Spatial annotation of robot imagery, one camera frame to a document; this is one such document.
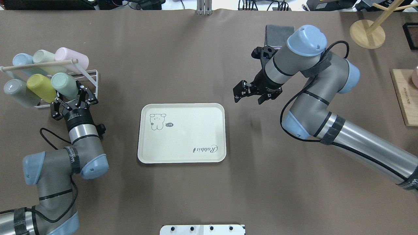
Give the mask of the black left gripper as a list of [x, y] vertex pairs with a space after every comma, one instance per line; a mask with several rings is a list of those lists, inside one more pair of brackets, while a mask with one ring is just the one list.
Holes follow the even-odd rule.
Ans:
[[99, 103], [90, 88], [80, 82], [76, 82], [76, 85], [78, 88], [76, 101], [66, 103], [64, 97], [56, 97], [50, 104], [51, 117], [57, 121], [64, 118], [67, 131], [83, 124], [94, 125], [88, 106]]

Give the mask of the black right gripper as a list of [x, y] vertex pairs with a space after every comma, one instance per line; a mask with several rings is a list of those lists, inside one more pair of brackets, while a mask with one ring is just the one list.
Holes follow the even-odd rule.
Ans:
[[249, 97], [252, 95], [260, 95], [257, 99], [258, 105], [261, 105], [266, 100], [274, 100], [281, 93], [281, 84], [273, 82], [266, 72], [261, 69], [255, 79], [248, 83], [246, 80], [241, 80], [234, 88], [234, 102], [238, 103], [241, 98]]

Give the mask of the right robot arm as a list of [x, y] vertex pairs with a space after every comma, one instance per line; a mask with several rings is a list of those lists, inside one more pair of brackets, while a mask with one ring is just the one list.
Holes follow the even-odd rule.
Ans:
[[289, 100], [287, 114], [281, 114], [281, 128], [297, 140], [345, 149], [400, 188], [416, 193], [416, 156], [328, 111], [334, 96], [349, 92], [360, 78], [357, 67], [330, 49], [326, 36], [313, 25], [301, 26], [279, 49], [255, 48], [252, 57], [262, 68], [252, 82], [242, 80], [233, 88], [235, 102], [252, 95], [259, 96], [259, 104], [274, 100], [283, 84], [302, 73], [308, 80]]

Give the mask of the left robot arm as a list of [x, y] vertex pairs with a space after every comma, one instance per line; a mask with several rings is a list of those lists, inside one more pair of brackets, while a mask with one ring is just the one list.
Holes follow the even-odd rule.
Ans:
[[76, 82], [78, 94], [65, 102], [63, 95], [50, 104], [51, 116], [65, 119], [70, 146], [25, 156], [24, 178], [36, 185], [39, 204], [1, 212], [2, 235], [71, 235], [79, 228], [75, 206], [78, 194], [72, 176], [85, 180], [103, 175], [109, 168], [101, 144], [105, 126], [95, 125], [89, 110], [98, 103], [91, 90]]

